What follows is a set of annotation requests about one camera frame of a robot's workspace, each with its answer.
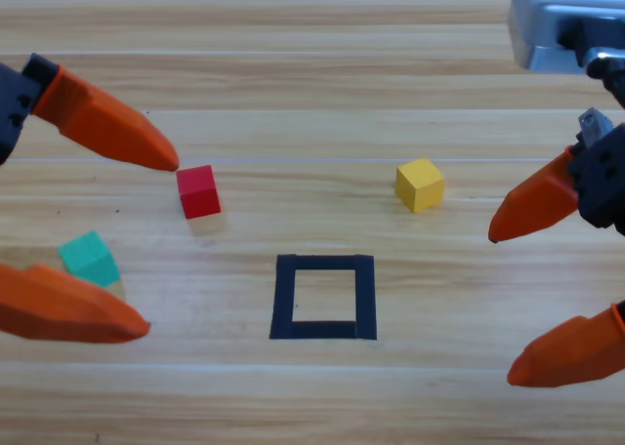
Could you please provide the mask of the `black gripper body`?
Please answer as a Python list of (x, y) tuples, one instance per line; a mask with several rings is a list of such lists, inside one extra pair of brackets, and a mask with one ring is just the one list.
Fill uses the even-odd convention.
[(4, 164), (14, 151), (23, 122), (30, 114), (40, 91), (38, 82), (6, 64), (1, 64), (1, 164)]
[(597, 228), (624, 228), (624, 124), (595, 108), (578, 117), (580, 132), (568, 171), (580, 216)]

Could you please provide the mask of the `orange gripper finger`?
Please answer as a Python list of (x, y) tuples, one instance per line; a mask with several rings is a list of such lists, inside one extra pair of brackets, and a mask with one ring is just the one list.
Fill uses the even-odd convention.
[(493, 243), (511, 240), (551, 227), (578, 208), (578, 193), (568, 166), (572, 147), (508, 192), (488, 230)]
[(510, 385), (559, 387), (598, 381), (624, 369), (624, 303), (575, 316), (528, 344), (507, 375)]
[(138, 110), (38, 54), (22, 74), (42, 87), (32, 113), (62, 136), (108, 159), (158, 171), (179, 168), (176, 148)]
[(1, 265), (1, 331), (37, 341), (121, 344), (149, 323), (101, 286), (45, 264)]

